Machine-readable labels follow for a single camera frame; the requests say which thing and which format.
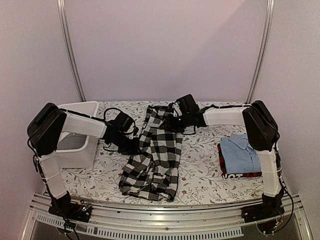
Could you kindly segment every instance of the clothing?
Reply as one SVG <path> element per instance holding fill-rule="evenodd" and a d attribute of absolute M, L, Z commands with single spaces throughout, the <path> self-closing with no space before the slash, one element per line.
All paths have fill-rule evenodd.
<path fill-rule="evenodd" d="M 262 176 L 262 172 L 227 173 L 226 163 L 225 163 L 224 156 L 222 155 L 220 144 L 218 144 L 217 147 L 218 147 L 218 153 L 219 153 L 220 168 L 221 168 L 221 171 L 222 171 L 222 176 L 225 179 L 230 179 L 230 178 L 253 178 L 253 177 Z"/>
<path fill-rule="evenodd" d="M 178 188 L 183 135 L 159 129 L 169 113 L 167 106 L 149 106 L 139 139 L 141 154 L 123 167 L 119 188 L 123 195 L 172 202 Z"/>
<path fill-rule="evenodd" d="M 249 144 L 247 134 L 223 137 L 220 147 L 228 174 L 261 172 L 258 154 Z"/>

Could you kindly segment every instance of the white backdrop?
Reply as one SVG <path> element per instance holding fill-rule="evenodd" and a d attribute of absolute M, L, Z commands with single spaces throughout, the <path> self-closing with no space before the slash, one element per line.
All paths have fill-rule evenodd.
<path fill-rule="evenodd" d="M 245 101 L 266 0 L 68 0 L 87 100 Z"/>

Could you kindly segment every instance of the white plastic bin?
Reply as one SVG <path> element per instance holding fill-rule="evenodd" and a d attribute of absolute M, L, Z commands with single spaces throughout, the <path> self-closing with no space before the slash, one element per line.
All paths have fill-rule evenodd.
<path fill-rule="evenodd" d="M 86 101 L 62 104 L 58 107 L 96 117 L 99 103 Z M 58 167 L 91 169 L 94 164 L 97 144 L 97 138 L 62 132 L 56 150 Z"/>

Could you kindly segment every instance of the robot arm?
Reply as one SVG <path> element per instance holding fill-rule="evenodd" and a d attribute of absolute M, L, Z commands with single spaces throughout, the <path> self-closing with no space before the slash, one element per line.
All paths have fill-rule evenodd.
<path fill-rule="evenodd" d="M 79 112 L 58 108 L 47 103 L 27 128 L 28 143 L 35 153 L 36 168 L 46 184 L 52 198 L 49 212 L 61 217 L 88 222 L 91 209 L 85 205 L 79 211 L 78 204 L 71 203 L 57 163 L 57 145 L 61 133 L 76 133 L 103 139 L 107 144 L 118 146 L 118 152 L 126 155 L 139 153 L 139 140 L 130 139 L 127 131 L 134 120 L 120 111 L 110 121 L 88 116 Z"/>
<path fill-rule="evenodd" d="M 174 114 L 169 114 L 161 128 L 183 133 L 186 127 L 213 125 L 239 125 L 246 128 L 248 141 L 256 150 L 263 177 L 262 204 L 243 208 L 245 222 L 277 216 L 284 213 L 281 198 L 284 190 L 280 184 L 280 156 L 277 149 L 278 126 L 262 101 L 247 105 L 215 105 L 199 109 L 189 94 L 171 104 Z"/>

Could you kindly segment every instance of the white wall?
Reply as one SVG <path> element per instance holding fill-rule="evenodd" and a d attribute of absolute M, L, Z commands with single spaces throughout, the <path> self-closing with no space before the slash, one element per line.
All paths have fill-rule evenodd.
<path fill-rule="evenodd" d="M 27 126 L 47 102 L 78 102 L 57 2 L 0 0 L 0 239 L 17 240 L 43 189 Z"/>
<path fill-rule="evenodd" d="M 320 1 L 277 0 L 256 99 L 281 134 L 283 173 L 320 239 Z"/>
<path fill-rule="evenodd" d="M 68 0 L 88 100 L 245 101 L 266 0 Z"/>

